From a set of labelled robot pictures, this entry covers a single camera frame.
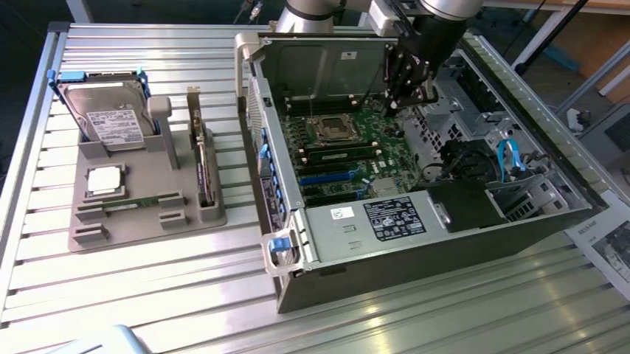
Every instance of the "blue latch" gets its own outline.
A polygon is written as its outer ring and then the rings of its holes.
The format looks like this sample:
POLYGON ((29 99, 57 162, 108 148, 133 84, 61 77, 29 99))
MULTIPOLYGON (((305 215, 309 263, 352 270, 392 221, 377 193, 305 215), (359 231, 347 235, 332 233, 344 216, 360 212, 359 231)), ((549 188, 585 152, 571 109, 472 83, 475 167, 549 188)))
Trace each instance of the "blue latch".
POLYGON ((137 78, 140 79, 140 84, 141 84, 141 88, 144 90, 144 96, 146 98, 150 97, 150 91, 148 90, 148 76, 146 76, 146 72, 141 69, 141 68, 137 68, 136 70, 136 76, 137 78))
POLYGON ((57 72, 53 69, 48 69, 46 77, 48 77, 48 86, 54 87, 54 78, 57 77, 57 72))
POLYGON ((62 72, 58 75, 60 83, 82 83, 85 80, 85 72, 62 72))
POLYGON ((262 147, 260 148, 260 158, 264 158, 268 152, 268 144, 262 144, 262 147))
POLYGON ((290 240, 288 237, 282 238, 273 238, 272 241, 268 243, 268 250, 272 253, 286 251, 290 249, 290 240))

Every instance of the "hard drive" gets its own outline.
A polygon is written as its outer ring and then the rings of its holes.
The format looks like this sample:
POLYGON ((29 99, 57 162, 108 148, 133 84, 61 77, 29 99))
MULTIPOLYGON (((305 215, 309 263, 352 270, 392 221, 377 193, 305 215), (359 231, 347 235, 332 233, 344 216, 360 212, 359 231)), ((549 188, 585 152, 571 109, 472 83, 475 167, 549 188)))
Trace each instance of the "hard drive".
POLYGON ((77 121, 82 142, 101 141, 108 151, 144 147, 158 133, 148 116, 145 74, 138 72, 48 73, 49 85, 77 121))

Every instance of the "white label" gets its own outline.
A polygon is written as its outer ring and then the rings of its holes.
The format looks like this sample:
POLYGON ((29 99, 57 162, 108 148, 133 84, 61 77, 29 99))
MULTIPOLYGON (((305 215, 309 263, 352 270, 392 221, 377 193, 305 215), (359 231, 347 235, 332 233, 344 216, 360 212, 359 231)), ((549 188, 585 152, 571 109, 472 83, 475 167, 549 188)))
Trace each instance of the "white label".
POLYGON ((112 206, 109 208, 102 208, 105 212, 116 212, 118 210, 126 210, 126 209, 136 209, 137 204, 125 204, 125 205, 118 205, 118 206, 112 206))
POLYGON ((137 125, 133 109, 88 112, 88 118, 104 145, 142 142, 141 129, 137 125))
POLYGON ((355 216, 355 212, 352 211, 351 206, 345 206, 344 208, 331 209, 332 220, 339 220, 344 218, 352 218, 355 216))
POLYGON ((356 59, 356 52, 341 52, 341 60, 356 59))
POLYGON ((321 156, 321 160, 343 159, 347 157, 347 153, 337 153, 335 155, 321 156))

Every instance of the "circuit board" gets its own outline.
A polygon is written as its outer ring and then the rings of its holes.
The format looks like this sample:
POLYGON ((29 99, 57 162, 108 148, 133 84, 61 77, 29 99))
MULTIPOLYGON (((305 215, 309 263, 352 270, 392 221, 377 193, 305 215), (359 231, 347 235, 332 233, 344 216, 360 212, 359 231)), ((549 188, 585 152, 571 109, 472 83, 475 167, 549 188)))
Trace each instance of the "circuit board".
POLYGON ((384 196, 384 193, 399 194, 417 182, 419 171, 413 168, 416 164, 404 132, 395 118, 384 117, 380 109, 377 101, 367 100, 353 113, 281 119, 294 175, 308 207, 369 199, 384 196), (360 150, 355 154, 359 157, 353 161, 329 164, 323 160, 327 156, 321 156, 313 166, 307 165, 300 157, 304 150, 321 146, 332 151, 328 156, 348 156, 349 151, 360 150), (372 156, 360 157, 369 151, 373 151, 372 156), (337 176, 343 171, 349 175, 347 180, 327 181, 327 176, 337 176), (313 178, 316 183, 307 182, 313 178), (387 191, 379 190, 387 188, 379 187, 384 185, 383 181, 391 185, 387 191))

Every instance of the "motherboard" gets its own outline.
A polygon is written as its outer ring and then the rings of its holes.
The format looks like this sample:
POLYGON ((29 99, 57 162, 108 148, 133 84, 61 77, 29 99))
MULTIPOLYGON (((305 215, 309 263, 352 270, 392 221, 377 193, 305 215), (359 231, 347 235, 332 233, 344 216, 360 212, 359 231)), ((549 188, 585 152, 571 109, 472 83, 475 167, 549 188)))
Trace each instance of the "motherboard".
POLYGON ((417 157, 379 100, 352 113, 285 116, 282 134, 308 207, 407 192, 419 179, 417 157))

